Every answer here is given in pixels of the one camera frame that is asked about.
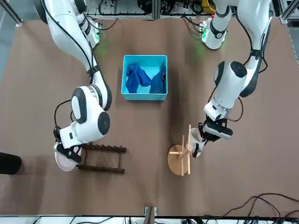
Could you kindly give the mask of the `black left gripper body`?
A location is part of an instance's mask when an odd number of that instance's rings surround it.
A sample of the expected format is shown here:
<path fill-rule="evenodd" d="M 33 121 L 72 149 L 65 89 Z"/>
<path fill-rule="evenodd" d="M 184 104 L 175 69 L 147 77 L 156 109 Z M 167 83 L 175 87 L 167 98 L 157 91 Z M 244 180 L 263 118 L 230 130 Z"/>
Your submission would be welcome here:
<path fill-rule="evenodd" d="M 229 139 L 233 135 L 232 129 L 227 127 L 227 119 L 211 120 L 209 117 L 204 122 L 203 131 L 216 137 Z"/>

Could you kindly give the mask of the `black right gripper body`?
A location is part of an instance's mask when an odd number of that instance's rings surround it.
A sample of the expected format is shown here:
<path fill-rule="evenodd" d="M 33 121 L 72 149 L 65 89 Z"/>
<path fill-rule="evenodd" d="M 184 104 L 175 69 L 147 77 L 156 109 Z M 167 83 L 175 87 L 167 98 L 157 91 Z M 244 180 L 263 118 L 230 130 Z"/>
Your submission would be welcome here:
<path fill-rule="evenodd" d="M 62 144 L 57 145 L 57 152 L 69 160 L 74 161 L 75 163 L 80 163 L 82 161 L 79 152 L 82 148 L 82 145 L 72 146 L 70 148 L 64 148 Z"/>

